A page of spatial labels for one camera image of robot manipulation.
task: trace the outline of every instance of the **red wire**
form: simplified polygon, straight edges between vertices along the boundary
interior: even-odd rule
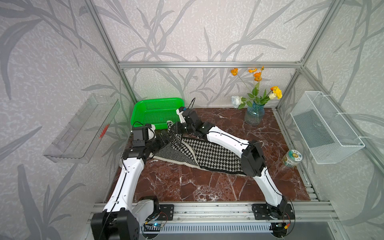
[[[160,212],[159,215],[160,215],[160,214],[164,214],[164,215],[167,217],[167,220],[166,220],[166,223],[167,223],[167,221],[168,221],[168,216],[166,215],[166,213],[165,213],[165,212]]]

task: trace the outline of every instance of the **blue glass vase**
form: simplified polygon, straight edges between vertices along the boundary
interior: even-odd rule
[[[249,125],[256,126],[261,123],[265,114],[264,105],[252,104],[252,107],[247,108],[244,121]]]

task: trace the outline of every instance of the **white mesh basket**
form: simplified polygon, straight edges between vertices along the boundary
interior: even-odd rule
[[[291,116],[318,164],[338,163],[365,147],[323,92],[306,91]]]

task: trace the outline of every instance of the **houndstooth cloth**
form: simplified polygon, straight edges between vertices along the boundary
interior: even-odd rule
[[[171,121],[167,123],[168,131],[172,132],[173,123]],[[155,158],[198,169],[245,175],[241,171],[241,159],[225,147],[191,137],[183,137],[181,141],[181,137],[181,134],[176,134],[175,138],[155,155]]]

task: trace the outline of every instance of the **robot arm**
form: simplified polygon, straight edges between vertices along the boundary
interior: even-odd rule
[[[202,122],[191,109],[181,107],[176,112],[180,117],[180,122],[174,125],[176,134],[193,134],[235,153],[241,158],[242,171],[253,177],[263,192],[270,215],[278,218],[284,214],[287,200],[273,183],[265,165],[263,151],[255,140],[240,139],[209,122]],[[156,136],[154,130],[154,125],[150,124],[132,129],[132,147],[122,156],[123,166],[112,196],[103,212],[94,214],[91,220],[95,239],[135,239],[139,235],[140,226],[160,214],[159,201],[155,196],[140,200],[132,208],[136,185],[147,158],[151,153],[156,154],[174,137],[166,131]]]
[[[235,153],[241,158],[242,171],[252,177],[263,192],[271,216],[277,218],[284,214],[287,200],[274,184],[265,165],[263,151],[255,140],[249,142],[235,137],[209,122],[202,122],[196,112],[191,109],[181,107],[176,113],[180,118],[180,122],[176,124],[176,131],[203,138]]]
[[[172,140],[172,136],[167,132],[162,132],[156,137],[154,130],[154,125],[150,124],[133,128],[132,147],[122,156],[122,169],[112,196],[103,212],[92,217],[94,239],[138,239],[140,226],[147,219],[153,219],[160,214],[156,196],[145,197],[132,208],[136,185],[147,157]]]

